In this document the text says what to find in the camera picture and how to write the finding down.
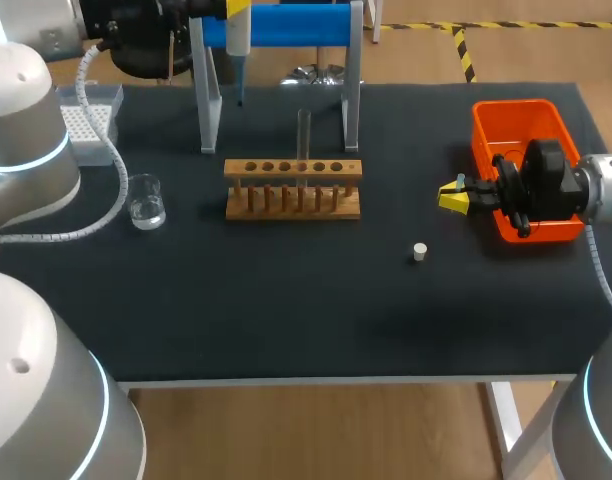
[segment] white bottle cap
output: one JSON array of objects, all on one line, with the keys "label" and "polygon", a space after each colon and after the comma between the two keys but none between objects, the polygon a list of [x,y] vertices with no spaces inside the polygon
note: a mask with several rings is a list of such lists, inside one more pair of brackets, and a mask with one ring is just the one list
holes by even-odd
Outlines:
[{"label": "white bottle cap", "polygon": [[413,247],[413,257],[416,262],[421,262],[426,256],[426,252],[428,251],[428,247],[425,243],[416,243]]}]

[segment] white cable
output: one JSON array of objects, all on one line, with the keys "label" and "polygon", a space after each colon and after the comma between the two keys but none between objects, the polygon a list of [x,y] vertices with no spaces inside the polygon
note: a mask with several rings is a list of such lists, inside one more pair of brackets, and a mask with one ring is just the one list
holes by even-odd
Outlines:
[{"label": "white cable", "polygon": [[126,202],[126,197],[128,195],[128,171],[126,170],[126,165],[124,165],[124,161],[122,160],[121,155],[117,151],[113,142],[108,138],[108,135],[103,131],[100,127],[99,123],[97,123],[97,119],[95,119],[93,112],[88,103],[88,98],[86,97],[86,77],[88,76],[88,69],[90,64],[100,54],[97,46],[91,47],[84,57],[82,61],[79,63],[79,68],[77,69],[77,77],[75,79],[75,91],[77,93],[77,100],[82,107],[84,112],[84,116],[91,128],[95,131],[100,140],[108,147],[110,151],[111,157],[113,159],[113,163],[117,168],[117,173],[119,174],[119,193],[117,195],[117,200],[111,207],[111,209],[104,215],[102,218],[97,220],[92,225],[88,227],[82,228],[80,230],[75,230],[74,232],[67,233],[43,233],[43,234],[34,234],[34,235],[0,235],[0,244],[3,243],[53,243],[53,242],[67,242],[70,240],[77,240],[80,238],[84,238],[92,233],[95,233],[98,230],[101,230],[106,225],[108,225],[116,216],[121,212],[124,203]]},{"label": "white cable", "polygon": [[606,300],[608,300],[608,303],[612,307],[612,290],[610,289],[610,285],[608,285],[608,280],[606,280],[606,275],[604,274],[604,269],[602,268],[602,262],[599,259],[599,252],[597,251],[597,244],[595,243],[593,227],[586,225],[585,231],[586,240],[588,240],[588,246],[590,247],[590,256],[593,259],[593,266],[595,267],[595,273],[597,274],[599,285],[602,287]]}]

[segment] blue cylinder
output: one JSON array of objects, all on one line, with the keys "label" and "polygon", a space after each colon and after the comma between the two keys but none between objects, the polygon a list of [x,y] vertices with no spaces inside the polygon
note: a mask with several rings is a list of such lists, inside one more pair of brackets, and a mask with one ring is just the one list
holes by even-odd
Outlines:
[{"label": "blue cylinder", "polygon": [[[253,5],[253,47],[348,47],[349,4]],[[203,19],[204,45],[226,47],[226,22]]]}]

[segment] wooden floor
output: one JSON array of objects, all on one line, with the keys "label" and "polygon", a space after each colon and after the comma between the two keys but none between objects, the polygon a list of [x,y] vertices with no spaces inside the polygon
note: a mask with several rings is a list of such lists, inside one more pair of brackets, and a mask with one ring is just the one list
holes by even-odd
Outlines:
[{"label": "wooden floor", "polygon": [[[385,0],[384,23],[415,21],[612,21],[612,0]],[[368,83],[464,82],[451,35],[366,32]],[[612,150],[612,30],[468,30],[479,82],[579,84]],[[255,50],[249,81],[274,85],[308,49]],[[342,63],[343,52],[331,52]],[[75,62],[52,66],[72,83]],[[97,62],[92,78],[141,83]],[[176,83],[188,83],[188,76]],[[513,385],[522,423],[548,395],[547,382]],[[283,387],[139,392],[149,443],[147,480],[488,480],[500,478],[475,385]],[[555,478],[545,462],[533,480]]]}]

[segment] orange plastic box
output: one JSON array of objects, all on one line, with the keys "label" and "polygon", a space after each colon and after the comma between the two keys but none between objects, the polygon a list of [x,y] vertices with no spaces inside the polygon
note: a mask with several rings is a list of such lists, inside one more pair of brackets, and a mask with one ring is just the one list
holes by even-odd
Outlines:
[{"label": "orange plastic box", "polygon": [[[498,153],[519,169],[532,139],[557,138],[571,165],[574,167],[579,161],[579,153],[557,108],[548,100],[479,102],[473,107],[473,117],[472,147],[483,180],[497,178],[493,156]],[[528,238],[519,238],[508,217],[500,210],[495,210],[493,215],[502,237],[511,243],[568,242],[584,228],[577,216],[566,221],[531,222],[531,234]]]}]

